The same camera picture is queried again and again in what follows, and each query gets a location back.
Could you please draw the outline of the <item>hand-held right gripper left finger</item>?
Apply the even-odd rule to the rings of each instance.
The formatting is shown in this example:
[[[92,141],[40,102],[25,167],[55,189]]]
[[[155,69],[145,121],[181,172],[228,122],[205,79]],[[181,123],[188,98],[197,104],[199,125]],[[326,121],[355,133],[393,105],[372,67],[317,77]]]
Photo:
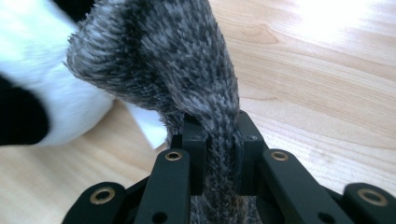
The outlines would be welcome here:
[[[182,133],[174,134],[171,148],[189,153],[191,161],[191,195],[201,195],[205,180],[206,140],[204,129],[197,119],[185,114]]]

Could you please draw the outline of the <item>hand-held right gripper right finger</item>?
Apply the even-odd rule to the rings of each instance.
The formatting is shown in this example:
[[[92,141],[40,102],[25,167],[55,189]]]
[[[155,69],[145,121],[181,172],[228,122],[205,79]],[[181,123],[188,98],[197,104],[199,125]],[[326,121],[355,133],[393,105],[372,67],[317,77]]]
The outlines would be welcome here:
[[[268,146],[247,112],[241,110],[237,121],[240,134],[239,145],[235,148],[235,189],[239,195],[256,194],[255,164],[262,159],[262,153]]]

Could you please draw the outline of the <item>grey fuzzy knitted scarf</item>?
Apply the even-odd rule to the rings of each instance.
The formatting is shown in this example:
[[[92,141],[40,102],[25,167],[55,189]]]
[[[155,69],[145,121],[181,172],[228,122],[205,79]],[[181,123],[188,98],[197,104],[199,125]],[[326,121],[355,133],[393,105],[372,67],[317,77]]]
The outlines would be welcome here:
[[[208,0],[96,0],[69,42],[75,77],[157,111],[169,135],[185,115],[199,121],[206,174],[191,224],[262,224],[254,198],[234,190],[237,78]]]

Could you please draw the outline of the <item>panda plush toy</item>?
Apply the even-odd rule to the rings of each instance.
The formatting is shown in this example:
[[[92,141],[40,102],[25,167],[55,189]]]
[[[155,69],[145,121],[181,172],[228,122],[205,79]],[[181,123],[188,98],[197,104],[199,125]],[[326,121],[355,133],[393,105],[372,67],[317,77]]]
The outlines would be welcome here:
[[[115,97],[64,65],[94,0],[0,0],[0,147],[56,146],[92,129]]]

